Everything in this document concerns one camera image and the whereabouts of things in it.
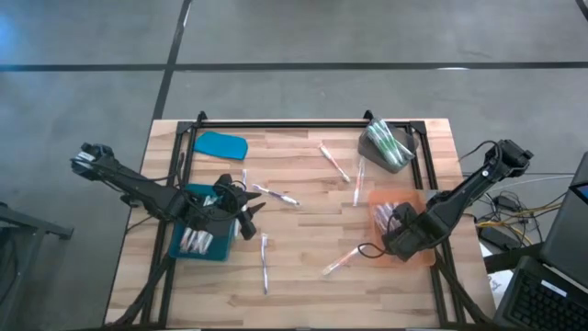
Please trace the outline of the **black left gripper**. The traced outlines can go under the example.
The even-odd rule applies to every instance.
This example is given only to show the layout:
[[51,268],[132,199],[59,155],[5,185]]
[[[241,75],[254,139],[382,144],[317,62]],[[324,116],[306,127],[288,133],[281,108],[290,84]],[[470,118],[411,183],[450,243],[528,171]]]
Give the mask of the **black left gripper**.
[[256,234],[254,215],[265,202],[249,207],[247,201],[259,198],[259,192],[249,192],[242,187],[213,187],[217,200],[205,206],[205,196],[182,190],[186,207],[182,211],[182,224],[192,230],[228,230],[234,222],[241,225],[241,235],[251,240]]

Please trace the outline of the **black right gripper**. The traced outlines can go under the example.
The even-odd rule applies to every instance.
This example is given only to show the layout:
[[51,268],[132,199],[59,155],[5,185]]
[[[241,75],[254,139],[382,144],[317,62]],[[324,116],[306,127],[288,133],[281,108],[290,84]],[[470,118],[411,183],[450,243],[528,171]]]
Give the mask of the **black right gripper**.
[[417,252],[437,246],[437,241],[426,228],[432,221],[428,213],[400,215],[394,212],[389,217],[389,223],[393,221],[398,221],[401,225],[393,230],[387,229],[382,236],[382,244],[388,253],[400,260],[406,262]]

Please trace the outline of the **cardboard box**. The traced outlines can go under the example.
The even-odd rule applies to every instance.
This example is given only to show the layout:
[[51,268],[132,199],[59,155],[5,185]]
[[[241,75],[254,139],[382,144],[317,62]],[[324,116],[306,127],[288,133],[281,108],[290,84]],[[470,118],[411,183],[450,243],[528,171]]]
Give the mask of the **cardboard box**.
[[[385,203],[394,203],[398,205],[404,202],[410,202],[417,212],[424,211],[426,204],[426,194],[420,189],[411,188],[391,188],[376,189],[367,195],[368,215],[370,219],[370,242],[382,248],[381,236],[383,233],[375,223],[374,208],[377,205]],[[435,263],[435,253],[432,249],[416,253],[408,261],[403,262],[396,256],[385,255],[376,259],[368,259],[366,263],[375,268],[427,268]]]

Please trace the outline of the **blue plastic bin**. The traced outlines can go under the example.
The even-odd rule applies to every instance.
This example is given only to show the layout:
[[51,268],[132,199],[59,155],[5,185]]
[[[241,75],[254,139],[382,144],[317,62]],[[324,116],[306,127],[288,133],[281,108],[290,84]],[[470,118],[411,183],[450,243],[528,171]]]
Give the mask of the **blue plastic bin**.
[[[188,184],[187,190],[190,193],[195,193],[201,198],[211,197],[216,198],[217,195],[210,185]],[[235,224],[232,222],[229,236],[214,236],[210,242],[206,254],[200,254],[198,251],[182,251],[180,249],[180,242],[183,238],[186,227],[181,223],[174,225],[174,230],[171,237],[168,253],[171,257],[177,259],[199,259],[209,261],[226,261],[231,252],[231,246],[235,238]]]

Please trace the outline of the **blue plastic lid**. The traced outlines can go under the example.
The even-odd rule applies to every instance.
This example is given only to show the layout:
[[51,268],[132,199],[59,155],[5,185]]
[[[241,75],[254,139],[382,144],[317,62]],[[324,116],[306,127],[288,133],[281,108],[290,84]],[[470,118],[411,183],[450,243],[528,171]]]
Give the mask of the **blue plastic lid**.
[[243,137],[206,131],[197,137],[195,152],[219,158],[242,161],[248,152],[248,143]]

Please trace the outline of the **black power strip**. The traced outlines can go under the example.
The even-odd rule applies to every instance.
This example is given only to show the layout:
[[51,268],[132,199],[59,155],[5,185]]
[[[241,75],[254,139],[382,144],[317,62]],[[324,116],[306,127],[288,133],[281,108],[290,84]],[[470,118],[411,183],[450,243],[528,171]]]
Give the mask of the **black power strip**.
[[521,246],[519,240],[497,230],[494,227],[481,227],[478,229],[478,237],[501,251],[512,251]]

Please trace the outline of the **grey plastic bin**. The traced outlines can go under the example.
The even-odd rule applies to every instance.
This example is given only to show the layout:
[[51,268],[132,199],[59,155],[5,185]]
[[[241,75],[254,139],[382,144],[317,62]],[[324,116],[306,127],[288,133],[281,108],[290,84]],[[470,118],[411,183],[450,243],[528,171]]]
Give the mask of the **grey plastic bin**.
[[416,157],[418,146],[410,133],[374,118],[362,131],[357,150],[368,161],[397,174]]

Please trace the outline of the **white paper sheet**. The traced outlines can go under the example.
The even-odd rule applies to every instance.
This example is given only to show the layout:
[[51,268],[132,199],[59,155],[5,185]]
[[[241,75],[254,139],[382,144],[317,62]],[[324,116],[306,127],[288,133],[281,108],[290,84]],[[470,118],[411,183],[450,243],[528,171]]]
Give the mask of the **white paper sheet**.
[[513,275],[514,275],[514,273],[510,269],[503,270],[503,271],[497,271],[492,274],[488,274],[492,294],[493,295],[504,294]]

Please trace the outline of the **black laptop computer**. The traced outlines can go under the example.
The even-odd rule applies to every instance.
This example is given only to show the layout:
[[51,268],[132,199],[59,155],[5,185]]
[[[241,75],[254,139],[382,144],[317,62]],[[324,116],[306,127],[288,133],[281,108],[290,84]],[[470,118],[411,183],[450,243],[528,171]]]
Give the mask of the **black laptop computer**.
[[537,257],[522,257],[493,322],[526,331],[588,331],[588,152]]

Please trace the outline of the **grey metal stand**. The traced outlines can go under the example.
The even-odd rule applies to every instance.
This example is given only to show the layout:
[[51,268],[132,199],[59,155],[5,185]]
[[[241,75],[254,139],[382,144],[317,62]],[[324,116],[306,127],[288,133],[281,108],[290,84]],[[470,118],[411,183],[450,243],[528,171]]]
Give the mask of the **grey metal stand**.
[[72,227],[28,216],[0,202],[0,331],[8,331],[16,318],[44,236],[69,240],[73,232]]

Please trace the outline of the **black metal floor frame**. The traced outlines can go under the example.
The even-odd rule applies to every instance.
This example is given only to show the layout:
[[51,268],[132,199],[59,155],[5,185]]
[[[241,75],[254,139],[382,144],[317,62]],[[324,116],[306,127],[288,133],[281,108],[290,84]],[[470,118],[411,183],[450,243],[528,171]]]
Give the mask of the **black metal floor frame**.
[[486,271],[489,274],[492,274],[495,272],[516,268],[519,260],[522,257],[538,258],[543,245],[543,243],[533,244],[500,254],[487,256],[483,259]]

